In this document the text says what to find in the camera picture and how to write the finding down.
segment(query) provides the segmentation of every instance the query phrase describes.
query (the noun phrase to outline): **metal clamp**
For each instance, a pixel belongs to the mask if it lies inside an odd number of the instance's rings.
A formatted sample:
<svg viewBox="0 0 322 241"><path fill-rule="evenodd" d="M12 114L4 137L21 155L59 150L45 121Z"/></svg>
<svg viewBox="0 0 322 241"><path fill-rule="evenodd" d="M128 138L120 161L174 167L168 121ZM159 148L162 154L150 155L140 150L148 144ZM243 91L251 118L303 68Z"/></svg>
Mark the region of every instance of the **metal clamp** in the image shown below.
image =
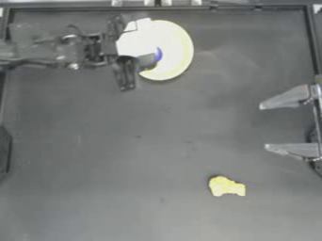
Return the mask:
<svg viewBox="0 0 322 241"><path fill-rule="evenodd" d="M314 138L307 138L310 143L283 143L266 144L266 150L287 155L306 162L322 162L322 144L321 144L321 127L322 127L322 75L315 76L313 85L298 86L285 93L269 98L259 104L259 109L295 108L306 104L313 105L314 114Z"/></svg>

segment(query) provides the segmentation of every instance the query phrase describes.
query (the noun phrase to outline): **yellow object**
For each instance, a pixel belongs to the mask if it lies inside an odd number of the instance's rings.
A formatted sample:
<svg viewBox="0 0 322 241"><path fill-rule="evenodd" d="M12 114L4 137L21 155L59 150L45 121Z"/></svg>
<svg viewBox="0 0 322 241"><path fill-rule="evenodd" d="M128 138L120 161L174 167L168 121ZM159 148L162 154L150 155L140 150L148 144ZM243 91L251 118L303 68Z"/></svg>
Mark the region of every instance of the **yellow object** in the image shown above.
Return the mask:
<svg viewBox="0 0 322 241"><path fill-rule="evenodd" d="M226 193L245 196L247 192L246 185L237 184L228 180L224 176L214 177L208 180L208 187L215 197L220 197Z"/></svg>
<svg viewBox="0 0 322 241"><path fill-rule="evenodd" d="M184 29L166 20L152 22L150 36L160 48L162 59L152 70L139 73L147 79L164 81L179 76L194 57L194 43Z"/></svg>

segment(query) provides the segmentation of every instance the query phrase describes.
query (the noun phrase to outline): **yellow sponge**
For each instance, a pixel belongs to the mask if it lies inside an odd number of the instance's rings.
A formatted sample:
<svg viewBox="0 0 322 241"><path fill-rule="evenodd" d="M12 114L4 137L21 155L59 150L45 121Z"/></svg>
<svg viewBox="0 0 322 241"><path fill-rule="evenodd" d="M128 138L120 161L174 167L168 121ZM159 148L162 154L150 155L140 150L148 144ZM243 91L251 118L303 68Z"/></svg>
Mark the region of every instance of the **yellow sponge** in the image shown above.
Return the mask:
<svg viewBox="0 0 322 241"><path fill-rule="evenodd" d="M220 197L224 193L237 194L245 196L247 192L246 185L237 184L228 180L224 176L214 177L208 180L208 187L215 197Z"/></svg>

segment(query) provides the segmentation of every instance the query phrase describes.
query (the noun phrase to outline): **black tray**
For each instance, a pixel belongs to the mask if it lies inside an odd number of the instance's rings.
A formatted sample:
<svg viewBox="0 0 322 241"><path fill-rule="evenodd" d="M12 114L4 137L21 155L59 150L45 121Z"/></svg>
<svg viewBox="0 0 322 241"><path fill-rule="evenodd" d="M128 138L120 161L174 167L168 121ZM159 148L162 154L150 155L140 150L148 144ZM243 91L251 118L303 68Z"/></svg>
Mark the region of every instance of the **black tray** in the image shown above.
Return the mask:
<svg viewBox="0 0 322 241"><path fill-rule="evenodd" d="M319 238L321 180L305 163L263 150L303 141L311 109L258 109L319 72L303 9L150 9L190 33L194 62L176 80L139 80L126 93L108 68L7 75L1 240ZM11 20L90 31L111 13L21 8ZM246 183L245 198L211 197L216 174Z"/></svg>

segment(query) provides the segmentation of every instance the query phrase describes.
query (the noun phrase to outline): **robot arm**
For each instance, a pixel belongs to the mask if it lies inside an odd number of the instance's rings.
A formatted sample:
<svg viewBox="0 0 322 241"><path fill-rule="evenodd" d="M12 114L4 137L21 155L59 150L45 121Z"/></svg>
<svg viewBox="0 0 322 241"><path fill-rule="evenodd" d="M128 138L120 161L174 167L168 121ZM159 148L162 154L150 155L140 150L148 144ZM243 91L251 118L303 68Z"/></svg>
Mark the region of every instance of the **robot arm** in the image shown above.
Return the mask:
<svg viewBox="0 0 322 241"><path fill-rule="evenodd" d="M51 35L29 24L11 24L11 39L0 41L0 70L25 65L72 70L112 66L120 90L135 87L136 72L154 68L158 48L148 36L151 19L114 17L106 31L84 34L68 25Z"/></svg>

